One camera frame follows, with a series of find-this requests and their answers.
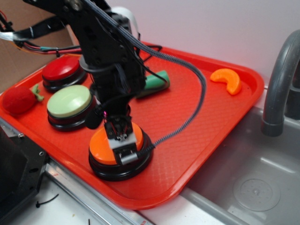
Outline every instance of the screw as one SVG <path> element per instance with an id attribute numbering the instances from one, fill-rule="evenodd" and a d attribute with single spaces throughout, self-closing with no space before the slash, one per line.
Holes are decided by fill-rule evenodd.
<path id="1" fill-rule="evenodd" d="M 75 11 L 81 11 L 83 8 L 83 4 L 79 0 L 72 0 L 70 5 Z"/>
<path id="2" fill-rule="evenodd" d="M 98 50 L 96 48 L 92 48 L 92 53 L 93 54 L 97 54 L 98 53 Z"/>
<path id="3" fill-rule="evenodd" d="M 96 60 L 95 60 L 95 63 L 96 63 L 97 65 L 101 65 L 101 60 L 100 60 L 100 59 L 96 59 Z"/>
<path id="4" fill-rule="evenodd" d="M 70 11 L 70 9 L 68 8 L 68 6 L 64 6 L 62 9 L 63 9 L 66 13 Z"/>

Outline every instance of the tray rim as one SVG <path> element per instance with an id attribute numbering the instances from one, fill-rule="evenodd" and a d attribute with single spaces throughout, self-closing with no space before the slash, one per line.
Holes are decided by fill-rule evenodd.
<path id="1" fill-rule="evenodd" d="M 202 151 L 201 155 L 206 155 L 206 157 L 204 159 L 202 159 L 201 163 L 199 163 L 199 160 L 201 158 L 201 155 L 199 155 L 193 161 L 193 163 L 189 166 L 189 168 L 183 173 L 183 175 L 180 176 L 180 178 L 163 194 L 160 194 L 160 195 L 157 195 L 156 197 L 148 198 L 148 199 L 128 199 L 125 196 L 123 196 L 121 193 L 118 193 L 116 191 L 113 192 L 112 189 L 107 184 L 105 184 L 104 182 L 99 180 L 99 182 L 101 182 L 101 184 L 102 184 L 101 194 L 103 194 L 105 197 L 107 197 L 112 202 L 114 202 L 122 207 L 129 208 L 132 210 L 150 209 L 150 208 L 159 206 L 159 205 L 165 203 L 166 201 L 169 201 L 169 200 L 173 199 L 174 197 L 176 197 L 179 194 L 179 192 L 184 188 L 186 183 L 190 180 L 190 178 L 193 177 L 193 175 L 196 173 L 196 171 L 204 164 L 206 159 L 213 153 L 215 148 L 225 139 L 225 137 L 231 132 L 231 130 L 239 123 L 239 121 L 244 117 L 244 115 L 250 110 L 250 108 L 258 100 L 258 98 L 261 96 L 261 94 L 263 93 L 263 90 L 264 90 L 263 79 L 260 77 L 260 75 L 256 71 L 249 69 L 247 67 L 239 66 L 239 65 L 236 65 L 233 63 L 220 61 L 220 60 L 216 60 L 216 59 L 211 59 L 208 57 L 204 57 L 204 56 L 200 56 L 200 55 L 196 55 L 196 54 L 192 54 L 192 53 L 187 53 L 187 52 L 183 52 L 183 51 L 179 51 L 179 50 L 175 50 L 175 49 L 171 49 L 171 48 L 167 48 L 167 47 L 164 47 L 162 52 L 182 58 L 183 60 L 187 60 L 187 61 L 196 60 L 196 61 L 200 61 L 202 64 L 215 65 L 218 68 L 231 68 L 233 70 L 243 71 L 244 73 L 251 75 L 250 83 L 248 82 L 248 80 L 246 81 L 245 79 L 243 79 L 243 77 L 241 77 L 241 80 L 246 82 L 250 86 L 250 88 L 252 90 L 252 95 L 251 95 L 251 98 L 248 99 L 248 101 L 247 101 L 248 104 L 244 105 L 243 107 L 241 107 L 239 109 L 240 116 L 238 117 L 238 119 L 237 119 L 237 117 L 235 117 L 234 119 L 231 119 L 228 121 L 228 124 L 231 124 L 232 128 L 228 129 L 228 126 L 225 126 L 223 129 L 220 130 L 220 132 L 226 133 L 226 135 L 223 138 L 218 138 L 218 139 L 214 138 L 212 140 L 212 142 L 209 143 L 207 145 L 207 147 Z M 24 86 L 27 86 L 30 88 L 34 84 L 41 82 L 41 77 L 37 76 L 38 74 L 40 74 L 41 70 L 42 70 L 42 68 L 39 69 L 38 71 L 34 72 L 33 74 L 29 75 L 25 79 L 21 80 L 20 82 L 14 84 L 12 87 L 24 85 Z M 56 152 L 55 153 L 56 158 L 67 157 L 68 160 L 62 160 L 62 162 L 59 162 L 59 164 L 63 165 L 64 167 L 65 167 L 65 164 L 68 164 L 68 163 L 76 164 L 76 161 L 74 159 L 72 159 L 69 155 L 64 154 L 63 152 L 61 152 L 58 149 L 58 147 L 47 142 L 45 139 L 40 138 L 33 131 L 31 131 L 28 127 L 19 123 L 15 117 L 13 117 L 7 113 L 2 113 L 1 111 L 0 111 L 0 117 L 2 117 L 5 121 L 7 121 L 14 128 L 25 133 L 29 138 L 34 140 L 43 149 L 51 147 L 52 150 L 54 152 Z M 76 170 L 73 170 L 70 168 L 67 168 L 67 169 L 70 170 L 72 173 L 74 173 L 76 176 L 78 176 L 80 179 L 82 179 L 84 182 L 88 183 L 88 180 L 90 178 L 94 178 L 94 176 L 92 174 L 88 173 L 81 166 L 78 166 L 76 168 Z M 96 190 L 99 189 L 99 187 L 96 187 L 96 186 L 98 186 L 98 183 L 97 183 L 97 185 L 90 184 L 90 183 L 88 183 L 88 184 Z"/>

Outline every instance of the light green button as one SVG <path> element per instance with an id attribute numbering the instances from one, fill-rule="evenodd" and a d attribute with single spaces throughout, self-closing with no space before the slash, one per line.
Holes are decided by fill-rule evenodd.
<path id="1" fill-rule="evenodd" d="M 82 85 L 72 85 L 57 91 L 49 99 L 47 109 L 57 118 L 74 116 L 83 111 L 90 103 L 90 90 Z"/>

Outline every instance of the sink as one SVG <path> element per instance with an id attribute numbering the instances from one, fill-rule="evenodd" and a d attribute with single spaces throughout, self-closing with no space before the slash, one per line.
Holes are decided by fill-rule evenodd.
<path id="1" fill-rule="evenodd" d="M 300 224 L 300 122 L 286 118 L 283 134 L 267 137 L 262 113 L 250 110 L 188 183 L 194 194 L 185 197 L 208 200 L 231 224 Z"/>

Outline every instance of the red tray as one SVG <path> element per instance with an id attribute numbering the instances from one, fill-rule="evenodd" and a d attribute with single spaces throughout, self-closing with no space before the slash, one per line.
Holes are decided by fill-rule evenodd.
<path id="1" fill-rule="evenodd" d="M 46 104 L 52 94 L 41 84 L 41 70 L 15 86 L 31 88 L 40 83 L 44 101 L 18 117 L 2 109 L 0 116 L 116 204 L 133 210 L 155 207 L 178 195 L 260 97 L 264 88 L 261 77 L 251 69 L 168 48 L 164 48 L 163 52 L 191 62 L 204 73 L 207 78 L 205 101 L 195 120 L 179 135 L 158 145 L 149 166 L 129 180 L 109 182 L 94 175 L 88 162 L 88 149 L 95 130 L 82 128 L 60 132 L 50 126 Z M 130 103 L 132 120 L 155 142 L 174 131 L 191 115 L 198 103 L 201 86 L 192 72 L 179 65 L 153 58 L 147 66 L 157 72 L 166 70 L 171 80 L 169 89 Z M 230 68 L 239 74 L 242 80 L 239 94 L 231 96 L 224 83 L 209 80 L 211 73 L 219 68 Z M 90 83 L 88 79 L 84 85 L 89 86 Z"/>

